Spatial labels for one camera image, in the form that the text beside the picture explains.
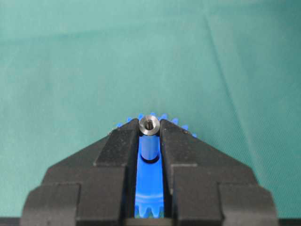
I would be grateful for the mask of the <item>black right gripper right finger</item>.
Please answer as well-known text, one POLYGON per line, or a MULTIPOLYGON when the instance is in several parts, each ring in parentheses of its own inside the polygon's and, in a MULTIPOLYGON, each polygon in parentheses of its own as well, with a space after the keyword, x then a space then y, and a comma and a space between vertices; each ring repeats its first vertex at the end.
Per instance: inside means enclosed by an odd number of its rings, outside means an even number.
POLYGON ((177 226, 276 226, 271 193, 252 169, 162 120, 160 144, 177 226))

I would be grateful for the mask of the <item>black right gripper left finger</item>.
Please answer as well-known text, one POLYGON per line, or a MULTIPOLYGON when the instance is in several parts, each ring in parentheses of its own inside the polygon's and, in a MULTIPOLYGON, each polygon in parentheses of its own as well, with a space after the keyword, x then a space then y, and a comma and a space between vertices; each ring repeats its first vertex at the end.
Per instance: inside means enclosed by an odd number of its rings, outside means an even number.
POLYGON ((119 226, 135 212, 138 120, 49 167, 25 202, 23 226, 119 226))

